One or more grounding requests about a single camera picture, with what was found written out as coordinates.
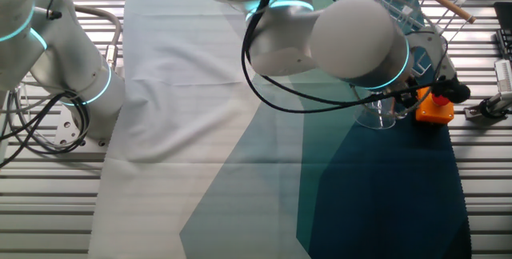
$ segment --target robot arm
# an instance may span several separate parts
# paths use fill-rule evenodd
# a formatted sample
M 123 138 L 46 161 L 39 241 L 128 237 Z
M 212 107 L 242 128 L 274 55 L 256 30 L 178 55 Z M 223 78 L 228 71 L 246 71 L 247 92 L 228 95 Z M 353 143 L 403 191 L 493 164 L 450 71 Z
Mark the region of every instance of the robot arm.
M 72 0 L 0 0 L 0 90 L 13 90 L 29 71 L 50 94 L 73 90 L 89 110 L 88 136 L 107 140 L 124 82 L 80 27 L 74 9 Z M 80 125 L 70 100 L 61 102 Z
M 217 1 L 239 5 L 249 21 L 260 0 Z M 340 0 L 316 11 L 300 0 L 270 2 L 250 46 L 258 74 L 282 76 L 319 68 L 355 86 L 392 92 L 406 87 L 414 65 L 412 53 L 423 47 L 435 68 L 441 68 L 439 77 L 459 85 L 438 34 L 425 29 L 405 36 L 390 20 L 389 11 L 374 0 Z M 461 89 L 453 102 L 469 97 L 469 90 Z

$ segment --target metal slats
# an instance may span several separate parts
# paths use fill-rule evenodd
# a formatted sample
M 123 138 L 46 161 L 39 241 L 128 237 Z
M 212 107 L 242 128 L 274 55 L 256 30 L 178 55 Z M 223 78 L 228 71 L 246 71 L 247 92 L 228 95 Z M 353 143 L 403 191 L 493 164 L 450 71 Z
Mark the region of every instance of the metal slats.
M 449 50 L 460 79 L 473 91 L 471 100 L 456 107 L 450 134 L 466 193 L 475 259 L 512 259 L 512 119 L 486 128 L 467 122 L 462 115 L 464 106 L 497 93 L 494 62 L 498 52 L 491 39 L 499 27 L 492 8 L 496 1 L 512 0 L 468 0 L 466 9 L 478 20 L 457 35 Z M 123 19 L 125 0 L 74 2 L 103 8 Z M 433 19 L 444 11 L 426 0 L 424 12 Z M 114 32 L 112 25 L 86 14 L 78 14 L 78 19 L 104 52 Z M 446 37 L 461 24 L 462 20 L 455 19 Z M 122 66 L 119 47 L 118 66 Z M 44 96 L 36 88 L 28 94 L 31 102 Z M 57 122 L 58 112 L 54 112 L 44 121 L 42 132 L 54 135 Z M 13 141 L 7 154 L 16 147 Z M 102 159 L 103 154 L 41 158 L 26 151 L 2 170 L 0 258 L 86 259 Z

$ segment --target metal bracket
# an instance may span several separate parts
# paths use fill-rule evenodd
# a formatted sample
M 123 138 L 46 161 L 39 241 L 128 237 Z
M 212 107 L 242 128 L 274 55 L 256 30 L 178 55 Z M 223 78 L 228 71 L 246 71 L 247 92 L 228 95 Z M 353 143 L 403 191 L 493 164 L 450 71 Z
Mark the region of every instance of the metal bracket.
M 58 120 L 57 134 L 55 135 L 55 144 L 63 144 L 71 142 L 80 133 L 80 130 L 73 122 L 73 116 L 67 108 L 62 108 L 61 115 Z M 108 141 L 95 140 L 86 137 L 86 140 L 73 153 L 106 153 Z
M 464 108 L 466 120 L 477 123 L 480 126 L 492 126 L 502 120 L 506 120 L 507 116 L 502 118 L 487 118 L 480 112 L 480 106 L 471 106 Z
M 446 76 L 446 79 L 452 79 L 456 75 L 455 67 L 448 55 L 444 56 L 445 50 L 442 48 L 441 37 L 434 32 L 434 28 L 426 27 L 418 32 L 413 32 L 406 36 L 409 41 L 410 48 L 422 47 L 425 49 L 426 54 L 430 57 L 432 64 L 438 64 L 441 61 L 440 76 Z

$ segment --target orange block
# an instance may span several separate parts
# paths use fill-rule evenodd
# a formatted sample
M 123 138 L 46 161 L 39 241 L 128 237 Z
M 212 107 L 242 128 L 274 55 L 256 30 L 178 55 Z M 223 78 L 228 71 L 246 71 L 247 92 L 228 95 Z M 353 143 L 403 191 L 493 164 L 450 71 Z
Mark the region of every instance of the orange block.
M 418 90 L 418 99 L 423 98 L 427 88 Z M 434 103 L 432 94 L 416 110 L 416 120 L 419 122 L 431 122 L 438 124 L 448 124 L 454 119 L 454 103 L 448 103 L 445 106 L 439 106 Z

